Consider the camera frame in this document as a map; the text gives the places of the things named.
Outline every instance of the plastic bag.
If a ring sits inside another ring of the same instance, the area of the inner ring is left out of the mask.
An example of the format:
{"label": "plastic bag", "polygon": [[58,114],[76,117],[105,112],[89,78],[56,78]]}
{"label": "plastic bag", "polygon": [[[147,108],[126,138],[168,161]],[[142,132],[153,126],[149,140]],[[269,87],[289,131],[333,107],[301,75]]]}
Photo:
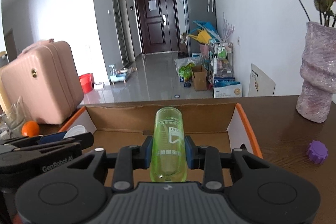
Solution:
{"label": "plastic bag", "polygon": [[192,66],[191,63],[193,64],[193,67],[203,65],[203,56],[175,59],[176,72],[178,76],[180,76],[179,74],[180,69],[182,67],[186,67],[187,65],[191,67]]}
{"label": "plastic bag", "polygon": [[179,71],[178,74],[179,76],[184,80],[189,80],[192,77],[192,71],[191,68],[194,67],[195,64],[194,63],[189,63],[186,66],[182,66]]}

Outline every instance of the pink basket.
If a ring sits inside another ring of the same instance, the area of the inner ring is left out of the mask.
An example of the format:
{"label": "pink basket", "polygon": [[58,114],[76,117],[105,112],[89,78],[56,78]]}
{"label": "pink basket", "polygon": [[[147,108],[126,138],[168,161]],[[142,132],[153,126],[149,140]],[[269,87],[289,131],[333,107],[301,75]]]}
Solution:
{"label": "pink basket", "polygon": [[209,45],[199,45],[199,49],[201,50],[201,54],[205,57],[209,56]]}

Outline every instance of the cardboard box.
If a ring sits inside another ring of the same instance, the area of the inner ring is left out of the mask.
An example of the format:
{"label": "cardboard box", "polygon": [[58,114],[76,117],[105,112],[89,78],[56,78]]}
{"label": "cardboard box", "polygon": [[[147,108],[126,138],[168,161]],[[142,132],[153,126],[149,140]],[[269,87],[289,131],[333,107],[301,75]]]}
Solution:
{"label": "cardboard box", "polygon": [[182,34],[182,37],[183,37],[183,40],[184,40],[184,41],[188,41],[188,35],[187,35],[186,32],[184,32],[184,33]]}
{"label": "cardboard box", "polygon": [[207,90],[207,70],[202,66],[191,68],[193,85],[196,91]]}
{"label": "cardboard box", "polygon": [[213,95],[214,98],[242,97],[243,86],[239,84],[213,88]]}
{"label": "cardboard box", "polygon": [[184,42],[180,43],[180,52],[188,53],[188,47]]}
{"label": "cardboard box", "polygon": [[78,125],[84,126],[86,132],[91,132],[92,134],[97,130],[85,106],[81,107],[74,115],[72,115],[58,132],[69,131],[71,128]]}
{"label": "cardboard box", "polygon": [[[232,149],[245,144],[249,152],[262,157],[258,142],[250,123],[240,104],[210,103],[174,105],[183,117],[184,134],[190,135],[196,145],[209,145],[220,152],[231,152]],[[128,145],[141,145],[146,135],[152,135],[156,112],[163,105],[137,104],[134,106],[87,106],[86,109],[95,124],[94,145],[83,152],[103,147],[107,153],[118,152]],[[134,170],[134,186],[139,181],[151,181],[149,170]],[[226,186],[230,185],[229,170],[223,169]],[[111,186],[113,170],[110,169],[105,181]],[[203,181],[202,170],[189,170],[187,180]]]}

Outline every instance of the purple bottle cap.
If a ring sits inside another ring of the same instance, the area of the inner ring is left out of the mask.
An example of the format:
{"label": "purple bottle cap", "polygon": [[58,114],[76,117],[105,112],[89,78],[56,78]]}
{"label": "purple bottle cap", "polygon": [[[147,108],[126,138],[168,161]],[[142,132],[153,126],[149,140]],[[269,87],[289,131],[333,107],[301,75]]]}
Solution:
{"label": "purple bottle cap", "polygon": [[307,156],[315,164],[322,164],[328,157],[328,149],[320,141],[312,141],[307,147]]}

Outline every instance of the flower vase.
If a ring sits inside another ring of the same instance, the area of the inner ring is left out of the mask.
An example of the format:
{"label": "flower vase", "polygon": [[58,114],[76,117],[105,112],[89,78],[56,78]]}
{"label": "flower vase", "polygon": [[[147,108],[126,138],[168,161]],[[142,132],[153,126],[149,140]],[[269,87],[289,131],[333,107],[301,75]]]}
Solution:
{"label": "flower vase", "polygon": [[304,118],[324,122],[336,93],[336,29],[307,23],[300,75],[304,79],[296,109]]}

